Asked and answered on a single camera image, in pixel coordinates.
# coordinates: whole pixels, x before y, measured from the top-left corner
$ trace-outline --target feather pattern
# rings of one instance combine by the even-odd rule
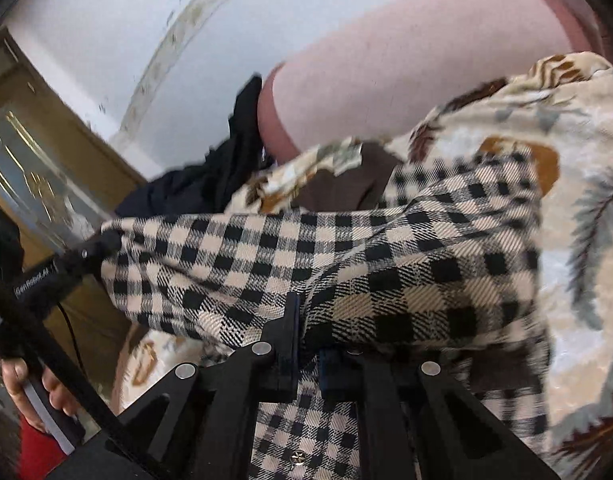
[[[569,265],[572,308],[578,319],[594,330],[602,329],[595,309],[595,282],[604,252],[613,244],[613,168],[576,202],[573,246]]]

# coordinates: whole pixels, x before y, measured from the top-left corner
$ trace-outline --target plaid garment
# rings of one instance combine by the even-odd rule
[[[549,345],[534,302],[539,190],[532,162],[516,152],[431,169],[405,164],[394,170],[381,205],[103,226],[123,235],[122,251],[102,267],[111,299],[157,330],[238,348],[282,315],[288,291],[302,293],[298,399],[261,404],[252,478],[359,476],[355,409],[322,400],[317,359],[309,357],[334,343],[440,348],[440,360],[466,386],[466,350],[526,347],[535,384],[479,397],[541,451]],[[296,450],[307,456],[299,466],[290,460]]]

